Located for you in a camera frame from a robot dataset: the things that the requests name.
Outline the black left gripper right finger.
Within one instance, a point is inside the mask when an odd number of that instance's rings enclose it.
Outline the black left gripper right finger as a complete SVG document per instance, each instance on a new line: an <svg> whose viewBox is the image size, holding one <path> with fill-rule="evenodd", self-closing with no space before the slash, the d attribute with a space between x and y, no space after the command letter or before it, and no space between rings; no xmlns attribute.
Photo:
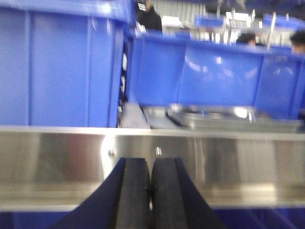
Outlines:
<svg viewBox="0 0 305 229"><path fill-rule="evenodd" d="M151 186L154 229L226 228L192 182L181 158L156 159Z"/></svg>

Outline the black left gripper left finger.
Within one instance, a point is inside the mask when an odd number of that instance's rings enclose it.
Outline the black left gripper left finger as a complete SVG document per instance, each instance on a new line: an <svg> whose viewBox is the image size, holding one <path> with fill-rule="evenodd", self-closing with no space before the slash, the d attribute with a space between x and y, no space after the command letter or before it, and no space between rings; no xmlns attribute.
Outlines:
<svg viewBox="0 0 305 229"><path fill-rule="evenodd" d="M150 176L144 158L120 158L103 183L52 229L147 229Z"/></svg>

